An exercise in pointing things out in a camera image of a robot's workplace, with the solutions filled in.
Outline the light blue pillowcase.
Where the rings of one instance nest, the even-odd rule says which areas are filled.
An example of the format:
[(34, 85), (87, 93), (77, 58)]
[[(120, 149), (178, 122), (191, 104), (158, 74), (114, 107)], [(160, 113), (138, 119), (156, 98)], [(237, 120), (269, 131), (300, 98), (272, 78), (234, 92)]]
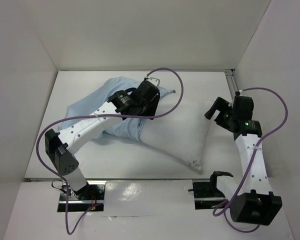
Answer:
[[(141, 83), (129, 77), (115, 77), (108, 79), (100, 88), (82, 98), (81, 100), (69, 105), (66, 109), (66, 118), (88, 115), (115, 114), (116, 107), (108, 103), (107, 100), (118, 91), (137, 88)], [(146, 123), (146, 119), (128, 118), (121, 120), (115, 125), (105, 129), (94, 138), (99, 139), (108, 133), (117, 137), (128, 138), (140, 142), (141, 130)]]

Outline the white pillow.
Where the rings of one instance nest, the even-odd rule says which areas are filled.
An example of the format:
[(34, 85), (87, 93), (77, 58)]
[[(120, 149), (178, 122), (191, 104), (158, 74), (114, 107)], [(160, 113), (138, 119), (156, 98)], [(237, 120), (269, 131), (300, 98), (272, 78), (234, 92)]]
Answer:
[(211, 100), (183, 99), (168, 115), (145, 120), (140, 128), (139, 140), (199, 172), (211, 124), (205, 113), (212, 105)]

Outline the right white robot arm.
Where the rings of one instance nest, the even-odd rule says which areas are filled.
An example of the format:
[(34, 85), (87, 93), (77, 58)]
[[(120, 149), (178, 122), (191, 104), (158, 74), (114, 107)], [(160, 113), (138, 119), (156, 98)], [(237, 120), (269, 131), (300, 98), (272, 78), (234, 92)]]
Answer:
[(233, 222), (268, 226), (282, 207), (282, 198), (273, 193), (265, 167), (261, 124), (253, 120), (254, 102), (248, 96), (235, 96), (233, 102), (217, 97), (205, 113), (210, 120), (233, 134), (239, 151), (242, 179), (236, 183), (229, 172), (214, 171), (208, 190), (228, 201)]

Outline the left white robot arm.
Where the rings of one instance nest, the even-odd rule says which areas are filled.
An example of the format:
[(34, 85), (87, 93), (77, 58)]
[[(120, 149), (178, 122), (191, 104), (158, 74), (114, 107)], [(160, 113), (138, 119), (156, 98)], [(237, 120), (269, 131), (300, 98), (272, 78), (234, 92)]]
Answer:
[(154, 116), (160, 100), (159, 84), (159, 79), (145, 78), (137, 88), (110, 95), (89, 118), (58, 132), (50, 129), (44, 134), (45, 152), (57, 173), (66, 179), (76, 199), (87, 198), (95, 189), (82, 174), (75, 154), (93, 137), (121, 123), (127, 116)]

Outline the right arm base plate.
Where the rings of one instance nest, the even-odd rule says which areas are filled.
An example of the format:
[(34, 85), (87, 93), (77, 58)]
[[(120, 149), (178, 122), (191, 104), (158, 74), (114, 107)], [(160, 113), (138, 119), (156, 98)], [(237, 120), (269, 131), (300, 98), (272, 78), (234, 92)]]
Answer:
[(231, 174), (221, 172), (222, 175), (215, 175), (214, 172), (210, 178), (197, 179), (192, 181), (192, 187), (187, 191), (193, 193), (194, 205), (196, 210), (214, 209), (217, 205), (227, 200), (224, 193), (217, 189), (217, 178), (233, 178)]

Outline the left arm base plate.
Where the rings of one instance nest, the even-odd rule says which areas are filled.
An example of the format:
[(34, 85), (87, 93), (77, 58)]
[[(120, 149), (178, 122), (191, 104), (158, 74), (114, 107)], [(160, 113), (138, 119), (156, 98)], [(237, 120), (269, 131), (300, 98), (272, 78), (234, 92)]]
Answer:
[(66, 197), (68, 197), (68, 212), (85, 212), (88, 208), (91, 208), (91, 212), (103, 212), (104, 211), (104, 199), (106, 182), (105, 181), (88, 181), (89, 189), (85, 196), (77, 195), (70, 187), (67, 192), (66, 184), (63, 182), (61, 186), (51, 186), (59, 190), (58, 200), (58, 213), (64, 213), (66, 211)]

